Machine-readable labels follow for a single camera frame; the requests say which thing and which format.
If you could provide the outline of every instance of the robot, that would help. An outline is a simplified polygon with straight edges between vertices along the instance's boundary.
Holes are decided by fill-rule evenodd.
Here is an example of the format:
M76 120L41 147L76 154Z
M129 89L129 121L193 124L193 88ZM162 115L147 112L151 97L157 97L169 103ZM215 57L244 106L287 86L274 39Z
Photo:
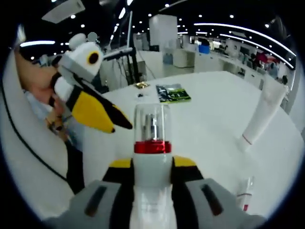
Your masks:
M114 125L132 129L125 114L84 80L102 61L94 42L83 43L63 55L51 85L78 122L107 133L115 132ZM111 163L102 181L75 195L67 211L44 221L47 226L253 229L264 222L238 208L229 191L204 179L192 160L172 154L168 106L138 105L134 124L133 157Z

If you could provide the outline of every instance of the ceiling light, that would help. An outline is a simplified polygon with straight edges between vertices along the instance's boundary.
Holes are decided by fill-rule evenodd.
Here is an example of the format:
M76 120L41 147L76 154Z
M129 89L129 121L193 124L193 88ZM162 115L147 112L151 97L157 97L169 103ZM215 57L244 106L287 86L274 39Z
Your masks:
M24 42L20 46L26 47L26 46L37 45L37 44L54 44L54 43L55 43L55 41L34 41L34 42Z
M120 13L120 15L119 15L119 19L121 19L122 17L124 17L125 12L126 12L126 9L123 8L122 11L121 11L121 13Z
M241 41L245 41L245 42L248 42L250 44L253 44L253 45L256 45L257 47L260 47L262 49L265 49L267 52L270 52L272 53L274 56L277 56L278 58L280 58L284 63L288 64L291 68L294 68L287 60L285 60L283 57L281 57L280 55L276 54L274 51L260 45L260 44L257 44L257 43L254 43L252 41L248 41L246 39L243 39L243 38L240 38L240 37L234 37L234 36L231 36L231 35L226 35L226 34L220 34L221 36L224 36L224 37L232 37L234 39L238 39L238 40L241 40Z
M194 25L212 25L212 26L224 26L224 27L230 27L230 28L235 28L235 29L239 29L239 30L244 30L244 31L248 31L248 32L252 32L255 33L257 35L260 35L262 37L265 37L271 41L273 41L274 43L278 44L279 46L281 46L282 48L284 48L286 51L290 52L293 56L296 56L296 54L291 51L290 49L288 49L286 46L284 46L283 44L281 44L280 42L278 42L277 40L273 39L272 37L269 37L263 33L260 33L258 31L255 30L251 30L245 27L241 27L241 26L236 26L236 25L228 25L228 24L221 24L221 23L195 23Z
M127 5L129 6L133 0L127 0Z

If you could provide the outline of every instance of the green book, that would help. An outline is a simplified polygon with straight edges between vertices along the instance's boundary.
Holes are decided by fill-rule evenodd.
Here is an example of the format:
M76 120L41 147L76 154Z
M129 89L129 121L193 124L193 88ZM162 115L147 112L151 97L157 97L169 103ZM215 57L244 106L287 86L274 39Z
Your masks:
M172 85L156 85L156 88L161 103L178 103L191 100L188 93L179 83Z

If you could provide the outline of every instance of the white counter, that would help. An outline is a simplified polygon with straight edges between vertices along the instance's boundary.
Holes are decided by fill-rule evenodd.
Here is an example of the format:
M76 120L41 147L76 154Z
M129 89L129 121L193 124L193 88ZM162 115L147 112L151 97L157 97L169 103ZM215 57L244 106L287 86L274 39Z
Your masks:
M245 154L235 141L252 117L260 90L228 72L193 73L149 83L143 90L128 86L104 96L133 121L137 103L159 102L156 84L180 83L192 100L170 105L173 153L193 159L204 178L213 178L234 194L242 179L255 176L248 212L270 216L289 191L304 157L304 142L289 116L279 109ZM138 93L144 97L137 98ZM86 128L84 136L86 184L101 179L113 160L132 156L132 130L116 127L108 135Z
M236 74L240 68L245 70L244 80L256 88L260 88L261 81L264 80L263 75L252 68L249 68L245 64L242 64L238 59L233 59L216 52L211 52L210 54L195 53L194 73L228 71Z

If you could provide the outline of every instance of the person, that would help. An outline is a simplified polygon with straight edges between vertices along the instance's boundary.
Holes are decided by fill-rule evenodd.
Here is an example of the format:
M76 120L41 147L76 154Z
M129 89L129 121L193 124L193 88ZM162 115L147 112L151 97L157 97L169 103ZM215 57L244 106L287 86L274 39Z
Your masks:
M251 54L251 59L249 60L252 63L252 68L256 70L257 67L261 67L261 63L259 62L259 58L254 53Z
M277 78L278 70L277 70L276 64L275 64L274 62L272 62L272 63L267 67L267 71L268 71L268 74L271 75L274 79Z
M50 98L54 99L54 109L58 115L64 112L60 98L51 88L51 79L57 72L53 66L39 67L27 61L15 50L15 61L18 77L24 90L30 92L38 101L49 104Z
M287 85L287 83L288 83L288 78L286 75L283 75L283 77L281 79L276 77L275 80L278 81L279 83L282 83L283 85Z
M39 67L27 61L18 49L14 50L16 68L22 88L32 94L36 100L48 105L51 98L54 99L54 107L45 118L47 127L55 126L55 131L63 140L68 154L67 182L74 194L84 189L82 151L75 148L70 141L62 124L64 113L63 102L51 88L51 79L57 72L54 66Z

